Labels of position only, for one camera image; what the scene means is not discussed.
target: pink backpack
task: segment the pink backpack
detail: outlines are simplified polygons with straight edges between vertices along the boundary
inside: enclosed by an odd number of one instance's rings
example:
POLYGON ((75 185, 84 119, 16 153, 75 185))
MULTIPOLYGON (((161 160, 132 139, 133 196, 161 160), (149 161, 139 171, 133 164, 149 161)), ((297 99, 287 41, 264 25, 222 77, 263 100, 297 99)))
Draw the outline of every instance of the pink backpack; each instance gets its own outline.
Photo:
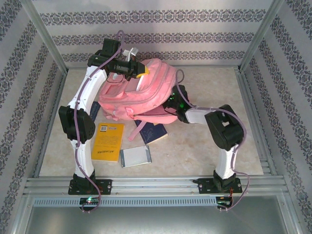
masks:
POLYGON ((142 78, 127 81, 124 75, 111 73, 99 94, 106 117, 114 120, 142 120, 142 123, 172 123, 174 109, 162 107, 176 82, 176 68, 154 58, 142 62, 149 70, 142 78))

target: patterned wallpaper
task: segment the patterned wallpaper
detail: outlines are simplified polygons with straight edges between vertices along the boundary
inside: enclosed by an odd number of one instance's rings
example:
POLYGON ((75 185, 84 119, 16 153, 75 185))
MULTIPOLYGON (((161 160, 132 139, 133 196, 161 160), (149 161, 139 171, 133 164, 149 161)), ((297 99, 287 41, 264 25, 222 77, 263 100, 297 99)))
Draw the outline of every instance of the patterned wallpaper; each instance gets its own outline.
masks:
POLYGON ((276 170, 285 176, 303 233, 312 233, 311 16, 311 0, 285 1, 245 70, 276 170))
POLYGON ((68 67, 86 67, 103 38, 122 29, 140 60, 239 65, 272 0, 35 0, 68 67))
POLYGON ((11 229, 62 74, 18 0, 0 0, 0 234, 11 229))

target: book cover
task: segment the book cover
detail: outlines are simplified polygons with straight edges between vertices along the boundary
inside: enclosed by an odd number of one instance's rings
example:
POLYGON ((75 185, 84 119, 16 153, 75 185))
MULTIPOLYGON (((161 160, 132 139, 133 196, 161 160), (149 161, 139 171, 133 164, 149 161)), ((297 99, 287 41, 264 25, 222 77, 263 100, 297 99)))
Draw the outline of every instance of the book cover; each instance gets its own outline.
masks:
POLYGON ((118 162, 124 124, 100 123, 91 159, 118 162))
POLYGON ((133 167, 152 162, 148 145, 121 150, 120 159, 122 167, 133 167))
MULTIPOLYGON (((136 126, 141 123, 141 120, 135 120, 136 126)), ((144 144, 150 144, 156 140, 162 139, 168 135, 163 124, 154 125, 153 123, 146 123, 140 131, 144 144)))

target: beige floor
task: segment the beige floor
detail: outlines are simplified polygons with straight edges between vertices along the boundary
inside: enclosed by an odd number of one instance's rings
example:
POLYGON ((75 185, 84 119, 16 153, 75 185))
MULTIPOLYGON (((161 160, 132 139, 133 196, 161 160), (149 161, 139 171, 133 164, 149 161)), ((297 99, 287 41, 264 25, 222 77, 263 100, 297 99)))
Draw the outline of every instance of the beige floor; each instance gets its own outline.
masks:
MULTIPOLYGON (((229 104, 245 124, 248 132, 246 143, 238 152, 235 168, 251 175, 262 175, 259 157, 250 125, 240 95, 233 68, 181 67, 185 73, 183 85, 192 104, 200 107, 219 107, 229 104)), ((70 69, 60 105, 67 105, 75 95, 85 70, 70 69)), ((99 111, 96 126, 107 120, 99 111)), ((127 137, 135 129, 133 121, 125 124, 122 149, 144 145, 140 135, 129 142, 127 137)), ((93 161, 98 176, 194 176, 212 175, 218 160, 218 148, 214 144, 208 126, 185 124, 176 121, 165 125, 168 137, 150 144, 152 163, 122 168, 118 163, 93 161)), ((40 176, 72 176, 75 171, 74 153, 70 141, 63 133, 56 116, 40 176)))

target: dark blue book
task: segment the dark blue book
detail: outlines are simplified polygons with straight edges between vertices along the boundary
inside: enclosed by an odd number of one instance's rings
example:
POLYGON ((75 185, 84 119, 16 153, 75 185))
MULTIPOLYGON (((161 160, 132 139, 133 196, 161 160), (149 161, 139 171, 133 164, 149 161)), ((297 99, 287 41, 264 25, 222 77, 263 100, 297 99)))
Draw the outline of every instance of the dark blue book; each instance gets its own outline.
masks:
POLYGON ((93 120, 93 122, 94 120, 96 120, 100 107, 101 106, 97 101, 94 101, 92 103, 91 110, 90 110, 90 118, 93 120))
MULTIPOLYGON (((141 120, 135 120, 136 126, 141 123, 141 120)), ((154 141, 162 139, 168 135, 163 124, 154 125, 153 123, 146 123, 140 134, 143 138, 144 144, 150 144, 154 141)))

